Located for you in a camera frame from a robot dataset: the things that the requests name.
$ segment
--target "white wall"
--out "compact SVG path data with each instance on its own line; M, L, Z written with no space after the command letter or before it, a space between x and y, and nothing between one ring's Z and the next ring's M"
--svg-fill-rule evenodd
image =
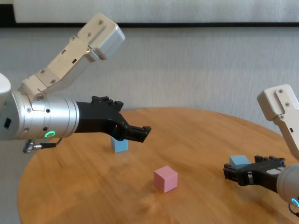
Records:
M46 66L76 28L0 29L0 72L17 88ZM125 43L108 61L94 63L61 94L92 95L124 109L183 106L227 113L275 131L257 95L289 83L299 96L298 28L127 28ZM24 164L21 143L0 144L0 223L17 223L15 195Z

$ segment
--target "metal cylinder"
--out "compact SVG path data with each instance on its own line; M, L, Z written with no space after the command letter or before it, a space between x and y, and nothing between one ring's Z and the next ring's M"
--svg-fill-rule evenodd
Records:
M40 103L44 110L35 111L26 94L14 91L0 116L1 123L11 120L8 128L0 127L0 139L64 138L75 132L79 121L75 101L48 95Z
M277 179L277 191L287 203L299 201L299 164L293 164L283 169Z

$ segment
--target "round wooden table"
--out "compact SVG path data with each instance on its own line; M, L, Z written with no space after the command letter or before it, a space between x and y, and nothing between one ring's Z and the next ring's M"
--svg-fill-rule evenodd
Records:
M230 155L286 158L284 139L228 115L183 108L122 112L131 125L151 126L144 143L115 154L110 137L80 133L34 155L21 178L23 224L294 224L278 194L226 180ZM156 189L154 170L169 165L178 187Z

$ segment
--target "blue cube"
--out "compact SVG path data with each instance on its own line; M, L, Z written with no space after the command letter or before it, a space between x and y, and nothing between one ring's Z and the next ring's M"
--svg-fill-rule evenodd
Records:
M111 146L115 153L120 153L128 150L128 140L118 141L111 137Z
M250 164L249 160L245 155L233 155L229 158L229 164L234 169L240 169Z

